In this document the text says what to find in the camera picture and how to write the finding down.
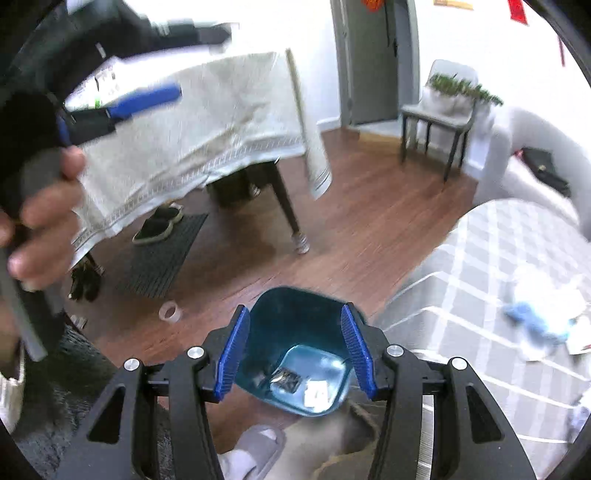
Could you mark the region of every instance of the orange hanging ornament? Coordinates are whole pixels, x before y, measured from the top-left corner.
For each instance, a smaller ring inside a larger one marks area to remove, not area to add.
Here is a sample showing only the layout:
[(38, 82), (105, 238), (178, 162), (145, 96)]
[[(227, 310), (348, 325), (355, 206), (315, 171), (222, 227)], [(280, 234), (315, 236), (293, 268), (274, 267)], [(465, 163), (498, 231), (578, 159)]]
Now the orange hanging ornament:
[(370, 12), (377, 12), (384, 6), (384, 0), (361, 0)]

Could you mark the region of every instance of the door frame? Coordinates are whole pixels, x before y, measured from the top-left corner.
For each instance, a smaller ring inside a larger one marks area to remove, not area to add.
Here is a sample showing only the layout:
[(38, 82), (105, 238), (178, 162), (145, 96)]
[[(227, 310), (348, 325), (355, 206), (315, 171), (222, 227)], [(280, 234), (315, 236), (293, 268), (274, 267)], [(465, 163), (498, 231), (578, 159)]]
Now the door frame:
[[(336, 57), (339, 70), (339, 96), (340, 96), (340, 121), (343, 127), (351, 124), (351, 57), (349, 52), (349, 45), (346, 41), (348, 35), (348, 19), (344, 5), (345, 0), (330, 0), (333, 13), (333, 25), (335, 28), (335, 42), (336, 42)], [(385, 0), (387, 2), (396, 3), (397, 0)], [(410, 46), (398, 45), (398, 50), (401, 48), (411, 49), (412, 58), (412, 92), (410, 97), (414, 103), (418, 103), (420, 97), (420, 78), (419, 78), (419, 51), (418, 51), (418, 24), (417, 24), (417, 10), (415, 8), (415, 0), (405, 0), (408, 7), (408, 25), (399, 25), (396, 27), (408, 28), (410, 31)], [(400, 75), (400, 64), (398, 64), (398, 72)]]

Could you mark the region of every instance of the white sock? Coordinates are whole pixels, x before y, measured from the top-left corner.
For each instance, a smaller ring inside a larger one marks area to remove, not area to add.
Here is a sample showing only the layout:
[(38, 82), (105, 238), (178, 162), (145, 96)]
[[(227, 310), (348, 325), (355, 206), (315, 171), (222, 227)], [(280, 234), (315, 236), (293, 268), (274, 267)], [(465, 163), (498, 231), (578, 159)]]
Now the white sock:
[[(271, 429), (264, 430), (261, 435), (271, 440), (277, 440), (277, 435)], [(230, 450), (218, 455), (217, 458), (222, 468), (224, 480), (244, 480), (249, 472), (256, 467), (255, 459), (244, 450)]]

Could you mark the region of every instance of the brown hardwood floor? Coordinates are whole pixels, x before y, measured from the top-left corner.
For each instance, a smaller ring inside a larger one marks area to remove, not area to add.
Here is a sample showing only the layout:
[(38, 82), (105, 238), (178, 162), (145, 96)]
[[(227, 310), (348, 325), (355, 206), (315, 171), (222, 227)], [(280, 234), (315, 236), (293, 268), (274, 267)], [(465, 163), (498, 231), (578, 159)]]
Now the brown hardwood floor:
[[(144, 218), (93, 249), (106, 268), (103, 290), (92, 304), (68, 303), (70, 314), (89, 319), (85, 335), (116, 365), (129, 357), (146, 363), (174, 358), (227, 324), (235, 307), (251, 307), (265, 290), (292, 285), (354, 302), (368, 318), (379, 312), (404, 276), (437, 246), (471, 207), (475, 182), (410, 153), (368, 147), (344, 129), (323, 135), (333, 184), (319, 199), (309, 195), (301, 159), (280, 162), (295, 212), (311, 250), (297, 255), (287, 221), (271, 189), (232, 210), (219, 209), (206, 192), (181, 202), (186, 213), (209, 212), (168, 299), (183, 309), (174, 325), (158, 319), (162, 301), (113, 289), (115, 260)], [(209, 407), (218, 452), (233, 448), (256, 423), (286, 426), (295, 417), (235, 387)]]

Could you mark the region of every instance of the teal trash bin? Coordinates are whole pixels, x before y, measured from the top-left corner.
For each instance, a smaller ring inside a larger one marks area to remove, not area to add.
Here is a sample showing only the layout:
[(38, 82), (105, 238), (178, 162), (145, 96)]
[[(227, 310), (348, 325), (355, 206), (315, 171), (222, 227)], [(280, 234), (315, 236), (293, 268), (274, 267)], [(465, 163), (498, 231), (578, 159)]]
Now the teal trash bin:
[(345, 302), (277, 287), (251, 310), (251, 329), (236, 384), (256, 398), (302, 416), (337, 409), (352, 363), (340, 329)]

